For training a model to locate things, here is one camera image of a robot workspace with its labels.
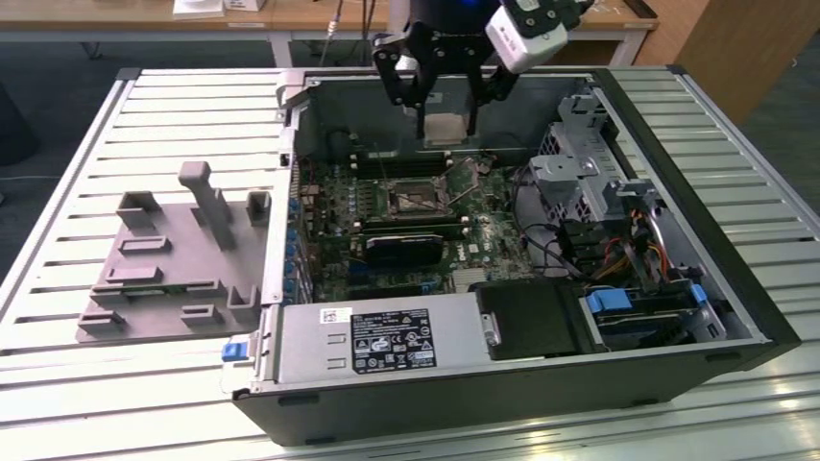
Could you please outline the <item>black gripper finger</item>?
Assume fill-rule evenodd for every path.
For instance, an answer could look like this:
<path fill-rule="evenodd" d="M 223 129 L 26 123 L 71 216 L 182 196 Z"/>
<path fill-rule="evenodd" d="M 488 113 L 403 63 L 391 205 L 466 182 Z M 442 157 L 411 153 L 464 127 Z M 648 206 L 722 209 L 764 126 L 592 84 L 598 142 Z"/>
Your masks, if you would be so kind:
<path fill-rule="evenodd" d="M 374 62 L 391 103 L 416 111 L 415 137 L 426 136 L 427 99 L 439 78 L 439 49 L 434 33 L 390 35 L 375 42 Z M 399 71 L 402 57 L 415 58 L 416 68 L 411 80 Z"/>
<path fill-rule="evenodd" d="M 467 135 L 476 134 L 479 108 L 494 101 L 506 101 L 518 82 L 519 75 L 499 64 L 492 75 L 484 79 L 482 68 L 471 68 L 467 72 L 470 84 L 468 125 Z"/>

